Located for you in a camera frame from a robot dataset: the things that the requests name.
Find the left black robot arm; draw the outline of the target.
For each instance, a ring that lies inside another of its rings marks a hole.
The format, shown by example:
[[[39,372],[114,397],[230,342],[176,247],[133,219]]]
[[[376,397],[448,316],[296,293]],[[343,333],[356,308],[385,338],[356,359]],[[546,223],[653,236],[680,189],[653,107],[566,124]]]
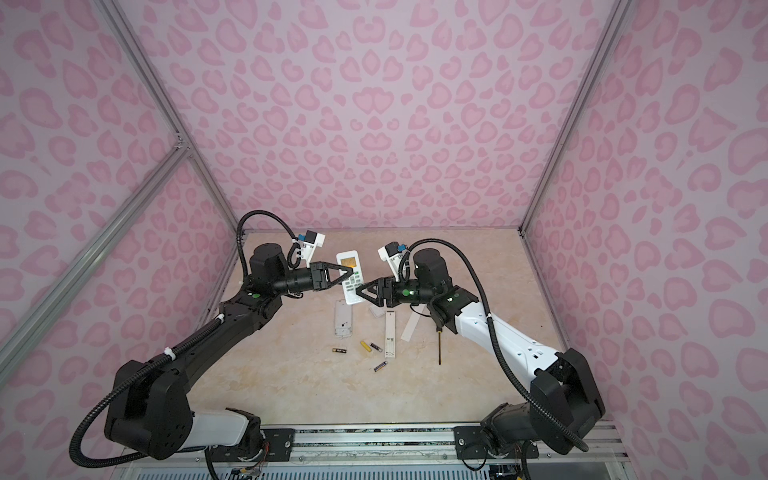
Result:
[[[104,434],[136,456],[164,460],[182,450],[229,447],[244,459],[262,455],[261,420],[247,411],[194,412],[188,394],[238,343],[266,326],[287,297],[324,291],[352,278],[349,264],[292,267],[277,243],[239,256],[242,285],[218,315],[174,347],[146,362],[129,361],[115,378]]]

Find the slim white remote control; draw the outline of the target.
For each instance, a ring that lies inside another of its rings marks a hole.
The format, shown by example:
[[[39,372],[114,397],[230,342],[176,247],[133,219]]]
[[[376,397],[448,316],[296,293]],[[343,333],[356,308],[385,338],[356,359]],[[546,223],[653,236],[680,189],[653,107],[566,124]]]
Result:
[[[385,313],[385,357],[396,357],[396,313],[387,311]]]

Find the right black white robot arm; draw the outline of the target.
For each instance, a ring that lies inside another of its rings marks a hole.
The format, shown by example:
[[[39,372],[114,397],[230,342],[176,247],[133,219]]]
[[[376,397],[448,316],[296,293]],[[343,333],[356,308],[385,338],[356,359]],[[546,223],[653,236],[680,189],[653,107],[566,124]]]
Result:
[[[521,395],[522,402],[503,403],[481,420],[486,452],[501,457],[538,441],[561,455],[588,451],[586,436],[603,418],[605,405],[581,353],[543,345],[502,320],[480,284],[468,291],[453,282],[434,248],[382,256],[392,275],[360,284],[356,295],[377,307],[425,307],[437,331],[449,330],[492,354]]]

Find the white remote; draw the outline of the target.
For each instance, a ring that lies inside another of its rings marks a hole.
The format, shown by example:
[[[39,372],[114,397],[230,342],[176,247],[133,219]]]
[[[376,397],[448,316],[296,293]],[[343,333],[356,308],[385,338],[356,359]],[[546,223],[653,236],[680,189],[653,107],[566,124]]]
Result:
[[[363,302],[364,299],[356,293],[356,289],[363,284],[362,268],[358,252],[355,250],[340,252],[337,254],[336,260],[339,265],[352,269],[352,275],[342,282],[346,304],[355,305]]]

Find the white remote angled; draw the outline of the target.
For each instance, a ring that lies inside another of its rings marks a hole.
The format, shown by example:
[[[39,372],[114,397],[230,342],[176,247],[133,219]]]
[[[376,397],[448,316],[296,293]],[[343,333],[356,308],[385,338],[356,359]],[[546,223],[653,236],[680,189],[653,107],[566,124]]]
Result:
[[[334,333],[339,338],[352,336],[353,308],[345,300],[335,304]]]

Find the white battery cover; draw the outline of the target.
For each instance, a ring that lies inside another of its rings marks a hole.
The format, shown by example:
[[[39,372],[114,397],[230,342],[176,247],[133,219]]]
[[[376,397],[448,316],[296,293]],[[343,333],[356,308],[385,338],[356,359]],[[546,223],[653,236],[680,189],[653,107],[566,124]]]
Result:
[[[400,337],[400,339],[402,341],[404,341],[404,342],[410,342],[411,341],[411,339],[413,337],[413,334],[414,334],[414,332],[416,330],[416,327],[418,326],[418,323],[419,323],[421,318],[422,318],[422,315],[421,315],[421,313],[419,311],[411,313],[411,315],[409,316],[409,319],[408,319],[408,321],[406,323],[406,326],[405,326],[405,328],[404,328],[404,330],[402,332],[402,335]]]

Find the black handled screwdriver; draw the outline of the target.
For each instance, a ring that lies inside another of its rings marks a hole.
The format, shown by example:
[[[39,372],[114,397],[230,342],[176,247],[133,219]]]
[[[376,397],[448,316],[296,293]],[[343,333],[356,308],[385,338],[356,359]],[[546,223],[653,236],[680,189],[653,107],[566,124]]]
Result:
[[[438,366],[442,366],[442,333],[443,333],[443,327],[442,326],[436,327]]]

